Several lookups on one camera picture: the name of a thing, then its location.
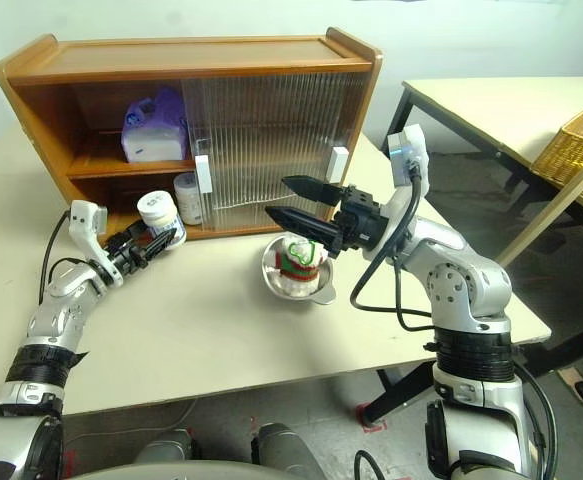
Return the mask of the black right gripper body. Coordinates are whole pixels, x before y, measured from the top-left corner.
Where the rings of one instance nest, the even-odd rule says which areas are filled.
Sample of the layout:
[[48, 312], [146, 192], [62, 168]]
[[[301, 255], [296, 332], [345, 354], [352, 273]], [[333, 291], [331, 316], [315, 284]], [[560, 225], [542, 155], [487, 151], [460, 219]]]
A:
[[359, 248], [372, 250], [385, 232], [388, 218], [381, 214], [380, 204], [370, 193], [348, 186], [342, 191], [333, 223], [341, 231], [342, 251]]

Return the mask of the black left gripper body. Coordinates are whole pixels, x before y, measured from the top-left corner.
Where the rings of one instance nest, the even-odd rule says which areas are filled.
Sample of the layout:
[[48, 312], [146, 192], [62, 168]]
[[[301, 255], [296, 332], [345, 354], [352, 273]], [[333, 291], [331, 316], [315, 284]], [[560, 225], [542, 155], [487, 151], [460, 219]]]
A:
[[132, 275], [147, 267], [144, 250], [132, 235], [117, 233], [105, 241], [104, 250], [108, 259], [122, 275]]

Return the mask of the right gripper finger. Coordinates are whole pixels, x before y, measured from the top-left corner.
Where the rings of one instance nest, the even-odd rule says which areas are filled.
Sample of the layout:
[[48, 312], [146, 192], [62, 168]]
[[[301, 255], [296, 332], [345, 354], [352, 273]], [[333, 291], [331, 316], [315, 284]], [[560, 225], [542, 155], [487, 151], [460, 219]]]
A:
[[265, 212], [285, 231], [320, 243], [329, 253], [342, 251], [343, 233], [338, 226], [295, 207], [267, 206]]
[[329, 206], [337, 206], [344, 189], [334, 184], [323, 183], [307, 175], [292, 175], [282, 178], [282, 183], [296, 195]]

